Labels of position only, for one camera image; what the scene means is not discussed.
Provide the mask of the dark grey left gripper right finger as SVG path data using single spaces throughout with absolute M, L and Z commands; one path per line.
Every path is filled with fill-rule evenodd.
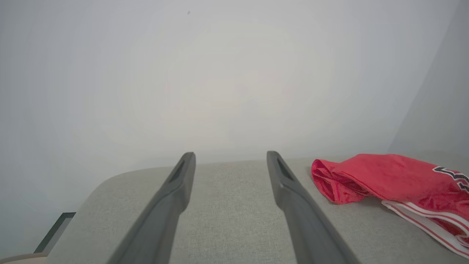
M 282 156 L 267 152 L 277 206 L 283 211 L 299 264 L 358 264 L 359 261 Z

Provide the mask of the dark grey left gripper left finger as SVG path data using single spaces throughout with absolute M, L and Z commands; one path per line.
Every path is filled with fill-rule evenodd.
M 114 251 L 109 264 L 167 264 L 179 216 L 188 207 L 196 155 L 182 155 Z

